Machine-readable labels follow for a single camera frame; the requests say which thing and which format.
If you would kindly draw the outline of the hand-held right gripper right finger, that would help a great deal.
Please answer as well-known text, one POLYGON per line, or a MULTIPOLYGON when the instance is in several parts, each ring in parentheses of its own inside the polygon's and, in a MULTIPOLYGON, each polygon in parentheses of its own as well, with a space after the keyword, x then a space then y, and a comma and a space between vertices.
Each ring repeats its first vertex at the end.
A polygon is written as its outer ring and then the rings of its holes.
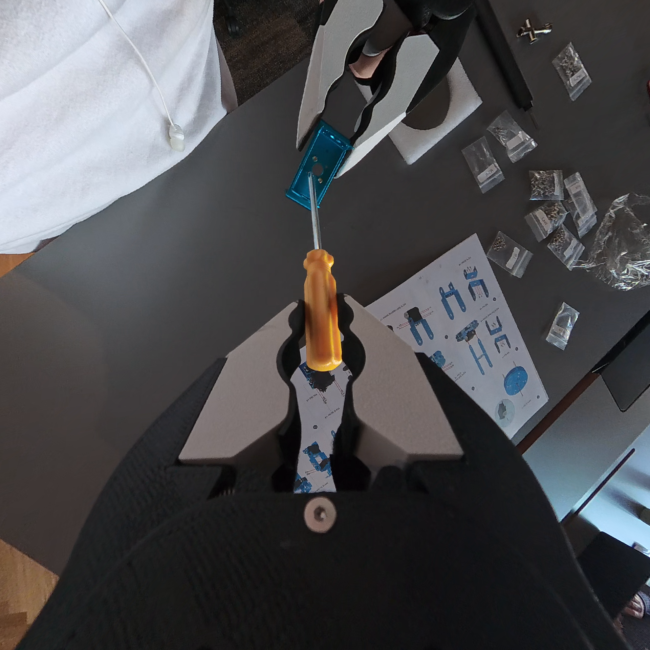
POLYGON ((334 438, 335 490, 363 492, 385 467, 456 461, 463 451, 417 354, 352 297, 337 295, 343 361, 352 375, 334 438))

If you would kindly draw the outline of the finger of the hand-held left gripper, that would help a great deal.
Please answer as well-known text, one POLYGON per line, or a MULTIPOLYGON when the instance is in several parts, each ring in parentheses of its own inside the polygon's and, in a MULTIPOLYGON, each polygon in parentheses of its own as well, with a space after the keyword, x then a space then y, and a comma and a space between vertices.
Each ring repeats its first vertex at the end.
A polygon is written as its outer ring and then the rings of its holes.
POLYGON ((297 150, 311 136, 328 94, 350 71, 349 63, 357 60, 366 41, 382 50, 408 31, 408 17, 396 1, 323 1, 319 10, 298 115, 297 150))
POLYGON ((361 161, 406 116, 406 110, 434 62, 439 48, 428 35, 402 38, 384 57, 384 76, 370 95, 370 88, 360 86, 368 100, 355 125, 353 149, 339 168, 341 177, 361 161))

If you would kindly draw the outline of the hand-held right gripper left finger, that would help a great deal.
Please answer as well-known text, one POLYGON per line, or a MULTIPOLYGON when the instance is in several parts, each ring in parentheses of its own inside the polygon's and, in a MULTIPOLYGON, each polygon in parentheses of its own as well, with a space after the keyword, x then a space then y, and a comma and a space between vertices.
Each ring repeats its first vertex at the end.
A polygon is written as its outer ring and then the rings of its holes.
POLYGON ((275 491, 294 492, 302 433, 291 377, 304 333, 298 300, 228 354, 180 462, 253 469, 275 491))

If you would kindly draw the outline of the blue metal U bracket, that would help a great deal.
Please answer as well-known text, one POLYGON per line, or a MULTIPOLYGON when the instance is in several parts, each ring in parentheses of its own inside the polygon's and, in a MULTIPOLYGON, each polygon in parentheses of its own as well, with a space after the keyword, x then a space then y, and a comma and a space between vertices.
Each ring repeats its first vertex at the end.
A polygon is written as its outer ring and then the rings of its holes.
POLYGON ((320 120, 285 195, 306 209, 310 209, 308 175, 312 173, 315 183, 315 198, 317 206, 320 207, 332 180, 351 150, 353 147, 345 136, 325 121, 320 120))

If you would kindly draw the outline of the yellow handle screwdriver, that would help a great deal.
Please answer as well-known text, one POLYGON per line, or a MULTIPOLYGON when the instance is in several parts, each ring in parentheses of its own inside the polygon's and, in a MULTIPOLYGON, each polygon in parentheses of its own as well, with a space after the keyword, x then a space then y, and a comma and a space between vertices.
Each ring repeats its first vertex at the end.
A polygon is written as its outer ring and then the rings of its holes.
POLYGON ((306 363, 313 370, 336 369, 342 362, 338 327, 336 282, 331 273, 333 257, 322 248, 315 177, 307 175, 311 204, 314 249, 307 253, 304 268, 306 363))

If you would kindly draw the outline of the dark grey desk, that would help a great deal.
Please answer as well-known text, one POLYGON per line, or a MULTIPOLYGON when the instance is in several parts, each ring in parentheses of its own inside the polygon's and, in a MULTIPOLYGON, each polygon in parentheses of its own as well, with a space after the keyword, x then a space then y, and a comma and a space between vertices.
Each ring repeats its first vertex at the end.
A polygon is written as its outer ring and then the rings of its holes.
MULTIPOLYGON (((519 441, 649 310, 568 271, 524 223, 528 171, 580 172, 599 215, 649 192, 649 2, 494 1, 534 96, 513 107, 472 25, 461 62, 482 104, 417 162, 389 138, 334 181, 322 237, 339 291, 368 305, 473 233, 532 254, 495 275, 548 394, 519 441), (530 18, 552 23, 530 44, 530 18), (590 77, 553 64, 573 45, 590 77), (511 162, 488 131, 504 111, 537 146, 511 162), (463 150, 485 138, 502 180, 480 189, 463 150), (558 308, 579 312, 565 350, 558 308)), ((94 501, 142 432, 217 358, 302 296, 309 214, 285 197, 307 62, 224 118, 165 175, 77 224, 1 279, 1 538, 61 573, 94 501)))

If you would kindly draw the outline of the person's left hand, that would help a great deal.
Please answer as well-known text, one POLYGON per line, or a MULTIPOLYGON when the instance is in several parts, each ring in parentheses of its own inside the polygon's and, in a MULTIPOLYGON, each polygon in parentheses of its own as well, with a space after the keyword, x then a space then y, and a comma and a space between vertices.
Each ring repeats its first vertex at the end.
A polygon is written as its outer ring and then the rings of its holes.
POLYGON ((366 41, 357 60, 348 65, 355 79, 360 83, 368 83, 390 49, 391 46, 378 50, 369 41, 366 41))

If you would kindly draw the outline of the white foam sheet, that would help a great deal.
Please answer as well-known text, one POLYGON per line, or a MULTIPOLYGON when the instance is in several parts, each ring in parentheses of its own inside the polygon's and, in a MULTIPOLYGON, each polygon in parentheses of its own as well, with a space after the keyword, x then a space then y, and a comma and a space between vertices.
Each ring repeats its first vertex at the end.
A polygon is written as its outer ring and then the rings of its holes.
POLYGON ((478 108, 481 102, 462 65, 459 61, 455 61, 451 68, 449 109, 442 124, 430 129, 414 129, 405 126, 403 119, 388 135, 403 159, 410 165, 435 146, 456 126, 459 126, 464 119, 478 108))

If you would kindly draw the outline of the small silver cross wrench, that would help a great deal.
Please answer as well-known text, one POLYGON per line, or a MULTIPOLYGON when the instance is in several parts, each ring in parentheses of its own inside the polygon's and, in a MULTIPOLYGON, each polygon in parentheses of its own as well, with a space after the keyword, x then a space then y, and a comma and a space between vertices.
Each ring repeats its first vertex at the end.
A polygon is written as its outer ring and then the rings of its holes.
POLYGON ((539 40, 539 37, 543 35, 548 35, 552 32, 552 23, 546 23, 541 27, 534 27, 532 25, 531 19, 527 18, 524 21, 524 24, 517 31, 517 38, 527 38, 530 44, 533 44, 539 40))

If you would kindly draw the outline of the white instruction booklet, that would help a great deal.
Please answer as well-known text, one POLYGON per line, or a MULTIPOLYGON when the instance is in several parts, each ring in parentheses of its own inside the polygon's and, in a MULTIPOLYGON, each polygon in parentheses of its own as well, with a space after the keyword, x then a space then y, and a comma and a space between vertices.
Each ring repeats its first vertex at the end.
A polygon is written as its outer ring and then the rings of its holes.
MULTIPOLYGON (((476 234, 367 306, 415 352, 450 376, 509 439, 548 401, 523 337, 476 234)), ((302 442, 296 493, 334 492, 329 457, 351 370, 308 369, 305 347, 291 381, 302 442)))

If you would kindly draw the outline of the group of small screw bags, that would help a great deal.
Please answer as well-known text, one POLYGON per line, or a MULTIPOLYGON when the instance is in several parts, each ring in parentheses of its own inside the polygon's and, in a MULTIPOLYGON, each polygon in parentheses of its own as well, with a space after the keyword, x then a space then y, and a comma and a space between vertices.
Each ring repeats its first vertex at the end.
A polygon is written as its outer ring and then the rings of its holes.
MULTIPOLYGON (((581 60, 569 44, 553 61, 562 70, 568 88, 582 90, 590 81, 581 60)), ((537 143, 522 130, 519 124, 504 111, 489 125, 488 131, 504 147, 511 162, 521 160, 537 143)), ((493 158, 492 151, 483 137, 463 150, 468 165, 475 173, 475 180, 482 191, 502 180, 502 170, 493 158)), ((596 224, 596 207, 586 189, 582 176, 564 177, 563 171, 530 170, 530 200, 539 204, 524 217, 537 242, 547 241, 547 248, 568 269, 573 270, 584 251, 580 237, 596 224), (565 225, 567 215, 573 216, 578 237, 565 225)), ((497 234, 487 257, 508 273, 520 278, 527 268, 532 254, 504 233, 497 234)), ((566 303, 558 308, 548 330, 547 342, 565 350, 579 312, 566 303)))

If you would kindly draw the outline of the crumpled clear plastic bag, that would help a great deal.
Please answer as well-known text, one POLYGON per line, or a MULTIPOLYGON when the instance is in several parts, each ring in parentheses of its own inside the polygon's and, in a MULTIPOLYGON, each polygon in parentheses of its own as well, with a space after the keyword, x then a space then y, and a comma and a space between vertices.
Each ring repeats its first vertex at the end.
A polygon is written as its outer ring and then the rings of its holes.
POLYGON ((649 286, 649 197, 631 192, 615 199, 576 267, 617 290, 649 286))

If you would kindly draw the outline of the person's white shirt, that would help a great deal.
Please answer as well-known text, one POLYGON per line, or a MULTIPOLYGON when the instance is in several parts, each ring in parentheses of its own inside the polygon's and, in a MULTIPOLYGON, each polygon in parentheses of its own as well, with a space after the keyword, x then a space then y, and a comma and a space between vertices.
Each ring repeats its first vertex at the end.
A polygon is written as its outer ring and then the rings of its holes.
POLYGON ((214 1, 1 2, 1 253, 27 254, 185 158, 237 107, 214 1))

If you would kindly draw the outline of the white shirt drawstring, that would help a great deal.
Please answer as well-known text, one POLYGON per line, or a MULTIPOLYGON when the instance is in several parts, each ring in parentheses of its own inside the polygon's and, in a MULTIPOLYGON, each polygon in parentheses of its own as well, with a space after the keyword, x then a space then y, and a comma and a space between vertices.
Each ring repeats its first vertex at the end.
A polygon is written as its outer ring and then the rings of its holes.
POLYGON ((162 93, 162 90, 160 89, 160 86, 158 85, 157 79, 153 75, 153 72, 151 71, 147 61, 145 60, 143 54, 140 52, 139 48, 135 45, 135 43, 131 40, 129 35, 126 33, 125 29, 122 27, 120 22, 115 18, 113 13, 110 11, 109 7, 104 1, 98 1, 99 4, 102 6, 103 10, 105 13, 108 15, 110 21, 112 21, 118 30, 121 32, 122 36, 124 39, 127 41, 127 43, 130 45, 132 50, 134 51, 135 55, 138 57, 139 61, 141 62, 142 66, 144 67, 148 77, 150 78, 150 81, 154 85, 158 96, 160 98, 160 101, 162 103, 163 109, 165 111, 165 114, 167 116, 167 121, 168 121, 168 141, 170 143, 171 148, 174 151, 177 151, 179 153, 182 153, 185 150, 185 135, 182 127, 174 122, 172 119, 172 116, 170 114, 170 111, 167 106, 167 102, 165 100, 165 97, 162 93))

